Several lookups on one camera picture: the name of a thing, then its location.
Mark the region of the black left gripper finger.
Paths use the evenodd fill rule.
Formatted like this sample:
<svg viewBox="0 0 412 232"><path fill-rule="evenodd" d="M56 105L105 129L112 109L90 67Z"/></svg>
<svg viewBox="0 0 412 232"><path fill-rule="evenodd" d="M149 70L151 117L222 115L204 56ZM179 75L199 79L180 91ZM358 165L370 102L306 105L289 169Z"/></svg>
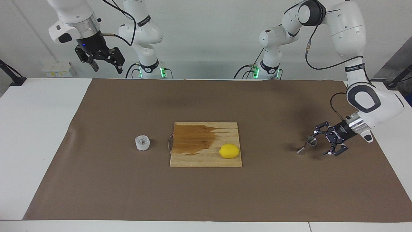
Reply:
<svg viewBox="0 0 412 232"><path fill-rule="evenodd" d="M332 144L331 147L323 152L321 155L334 155L334 156L339 156L340 154L344 153L345 151L348 150L348 147L345 144Z"/></svg>
<svg viewBox="0 0 412 232"><path fill-rule="evenodd" d="M328 121L325 121L315 126L314 137L324 134L328 141L332 141L336 137L334 132L335 129L330 126Z"/></svg>

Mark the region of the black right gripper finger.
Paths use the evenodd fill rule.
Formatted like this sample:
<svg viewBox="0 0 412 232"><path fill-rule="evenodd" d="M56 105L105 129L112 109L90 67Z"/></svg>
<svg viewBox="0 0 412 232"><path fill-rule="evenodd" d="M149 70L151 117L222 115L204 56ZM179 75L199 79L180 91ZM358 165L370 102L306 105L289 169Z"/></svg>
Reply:
<svg viewBox="0 0 412 232"><path fill-rule="evenodd" d="M106 57L106 62L113 65L116 68L116 71L118 72L118 74L122 74L123 72L122 66L125 63L125 58L122 55L118 47L108 49L108 55Z"/></svg>
<svg viewBox="0 0 412 232"><path fill-rule="evenodd" d="M92 67L94 72L99 71L99 66L97 65L97 63L95 61L96 55L97 55L97 53L87 53L87 59L86 59L86 63L88 63Z"/></svg>

